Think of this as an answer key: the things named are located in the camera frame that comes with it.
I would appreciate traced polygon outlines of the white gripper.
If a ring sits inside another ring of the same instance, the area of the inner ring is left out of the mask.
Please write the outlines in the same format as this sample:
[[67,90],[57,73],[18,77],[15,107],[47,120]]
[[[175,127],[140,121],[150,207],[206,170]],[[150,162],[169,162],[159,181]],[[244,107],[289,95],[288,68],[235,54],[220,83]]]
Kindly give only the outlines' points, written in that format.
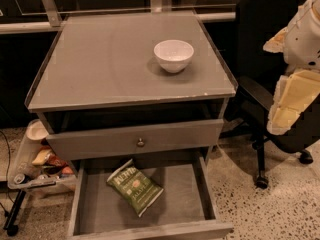
[[269,39],[263,50],[284,52],[288,65],[305,68],[281,76],[275,88],[267,130],[283,135],[320,94],[320,0],[307,0],[300,6],[287,28]]

